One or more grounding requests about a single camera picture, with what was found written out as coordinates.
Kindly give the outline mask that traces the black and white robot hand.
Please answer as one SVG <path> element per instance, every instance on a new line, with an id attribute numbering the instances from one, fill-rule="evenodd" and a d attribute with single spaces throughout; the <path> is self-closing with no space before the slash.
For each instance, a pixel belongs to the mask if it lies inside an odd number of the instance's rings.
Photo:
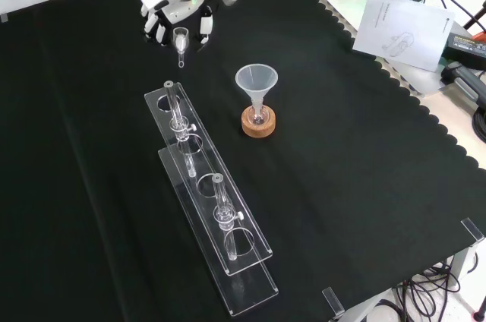
<path id="1" fill-rule="evenodd" d="M 192 14 L 200 15 L 197 40 L 205 46 L 213 31 L 213 10 L 205 0 L 140 0 L 140 14 L 146 20 L 144 35 L 148 40 L 167 46 L 176 24 Z"/>

